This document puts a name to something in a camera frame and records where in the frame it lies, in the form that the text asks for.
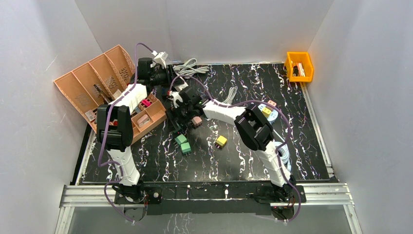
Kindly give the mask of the pink plug adapter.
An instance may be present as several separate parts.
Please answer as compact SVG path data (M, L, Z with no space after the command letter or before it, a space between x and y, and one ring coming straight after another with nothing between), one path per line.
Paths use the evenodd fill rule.
M193 128L197 128L197 127L201 126L202 123L203 123L203 120L199 116L195 116L191 119L191 125L192 125Z

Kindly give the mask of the green plug adapter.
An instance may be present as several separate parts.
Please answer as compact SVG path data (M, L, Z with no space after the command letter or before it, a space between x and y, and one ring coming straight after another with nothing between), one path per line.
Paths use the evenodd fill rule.
M188 142L181 144L180 148L183 155L188 155L192 152L191 146Z
M188 139L183 135L183 134L179 134L175 139L175 144L176 145L182 145L184 143L187 143Z

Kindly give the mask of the yellow plug adapter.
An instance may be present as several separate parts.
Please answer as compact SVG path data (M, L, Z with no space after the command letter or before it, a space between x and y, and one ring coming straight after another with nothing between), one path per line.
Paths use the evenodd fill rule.
M215 146L217 148L223 148L227 143L227 138L224 136L218 136L216 141L215 141Z

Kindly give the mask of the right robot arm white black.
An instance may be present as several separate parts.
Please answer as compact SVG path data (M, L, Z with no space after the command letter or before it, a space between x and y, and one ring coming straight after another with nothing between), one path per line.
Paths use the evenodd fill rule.
M201 98L190 87L168 91L168 98L172 100L173 113L181 119L204 115L234 125L244 145L257 154L267 169L275 198L286 202L293 196L296 183L288 169L289 159L281 155L287 140L282 143L274 140L274 128L259 109L261 101L226 104L212 96Z

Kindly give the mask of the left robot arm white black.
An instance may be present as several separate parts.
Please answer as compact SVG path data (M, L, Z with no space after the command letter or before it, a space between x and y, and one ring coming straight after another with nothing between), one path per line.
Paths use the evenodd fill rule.
M155 86L168 86L173 70L163 58L139 58L136 71L120 95L97 109L96 135L101 151L107 151L119 175L116 186L127 189L134 203L145 198L139 186L140 173L134 162L131 145L161 122L167 114L162 102L153 94Z

